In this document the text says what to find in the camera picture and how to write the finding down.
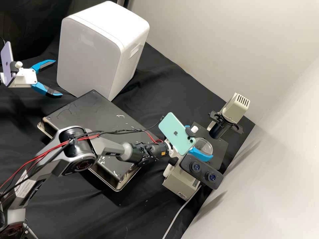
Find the red cable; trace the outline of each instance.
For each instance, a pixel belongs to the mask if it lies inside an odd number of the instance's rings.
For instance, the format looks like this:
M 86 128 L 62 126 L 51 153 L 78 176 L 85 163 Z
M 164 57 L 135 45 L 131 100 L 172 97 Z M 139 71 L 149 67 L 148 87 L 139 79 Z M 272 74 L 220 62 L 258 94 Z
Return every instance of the red cable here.
M 57 149 L 57 148 L 59 148 L 59 147 L 65 145 L 65 144 L 67 144 L 67 142 L 68 142 L 68 141 L 65 141 L 65 142 L 63 142 L 63 143 L 61 143 L 61 144 L 59 144 L 59 145 L 57 145 L 57 146 L 55 146 L 55 147 L 53 147 L 53 148 L 51 148 L 51 149 L 45 151 L 44 153 L 42 153 L 42 154 L 36 156 L 35 158 L 33 158 L 33 159 L 27 161 L 26 163 L 24 163 L 17 171 L 15 171 L 15 172 L 11 175 L 11 177 L 9 177 L 9 178 L 0 186 L 0 189 L 1 189 L 12 177 L 14 177 L 21 169 L 23 169 L 27 164 L 29 164 L 30 162 L 33 162 L 33 161 L 35 161 L 35 160 L 37 160 L 37 159 L 39 159 L 39 158 L 41 158 L 41 157 L 44 157 L 45 155 L 47 155 L 47 154 L 48 154 L 49 152 L 51 152 L 52 150 L 55 150 L 55 149 Z
M 154 143 L 158 144 L 157 141 L 159 141 L 160 143 L 163 142 L 163 140 L 161 140 L 161 139 L 154 140 L 153 137 L 152 137 L 147 131 L 145 131 L 145 130 L 142 130 L 142 131 L 144 131 L 145 133 L 147 133 L 147 135 L 150 137 L 150 139 L 151 139 Z

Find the white wall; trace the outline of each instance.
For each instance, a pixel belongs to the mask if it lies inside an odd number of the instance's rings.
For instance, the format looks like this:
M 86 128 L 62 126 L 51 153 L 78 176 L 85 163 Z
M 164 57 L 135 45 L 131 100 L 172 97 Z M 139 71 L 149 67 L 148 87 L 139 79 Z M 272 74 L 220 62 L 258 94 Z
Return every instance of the white wall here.
M 147 42 L 212 92 L 251 100 L 258 123 L 319 55 L 316 0 L 130 0 Z
M 267 112 L 182 239 L 319 237 L 319 58 Z

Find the black cable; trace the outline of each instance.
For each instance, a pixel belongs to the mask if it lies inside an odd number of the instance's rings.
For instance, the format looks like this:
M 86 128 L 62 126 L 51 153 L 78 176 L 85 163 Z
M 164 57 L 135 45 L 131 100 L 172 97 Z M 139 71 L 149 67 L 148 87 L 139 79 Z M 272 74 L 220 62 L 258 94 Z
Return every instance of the black cable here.
M 16 174 L 13 176 L 13 178 L 11 179 L 9 185 L 5 188 L 5 190 L 3 190 L 3 193 L 10 187 L 10 185 L 12 184 L 12 182 L 13 182 L 13 180 L 14 180 L 14 178 L 16 177 L 17 174 L 18 174 L 18 173 L 16 173 Z
M 149 128 L 147 128 L 147 129 L 144 129 L 144 130 L 147 131 L 147 130 L 150 130 L 150 129 L 154 128 L 154 127 L 155 127 L 156 125 L 158 125 L 163 119 L 164 119 L 164 116 L 162 116 L 162 117 L 160 118 L 160 120 L 159 120 L 156 124 L 154 124 L 152 127 L 149 127 Z
M 23 184 L 25 181 L 27 181 L 28 179 L 30 179 L 32 176 L 34 176 L 37 172 L 39 172 L 40 169 L 42 169 L 44 166 L 46 166 L 49 162 L 51 162 L 52 160 L 54 160 L 67 146 L 69 146 L 71 144 L 73 140 L 70 140 L 66 145 L 64 145 L 63 147 L 61 147 L 54 155 L 52 155 L 51 158 L 48 159 L 47 162 L 45 162 L 44 165 L 42 165 L 41 167 L 39 167 L 37 170 L 35 170 L 29 177 L 25 178 L 24 180 L 22 180 L 21 182 L 17 183 L 16 185 L 12 186 L 11 188 L 9 188 L 6 192 L 3 192 L 3 194 L 0 196 L 0 201 L 1 199 L 6 196 L 9 192 L 11 192 L 11 190 L 13 190 L 14 188 L 18 187 L 19 185 Z

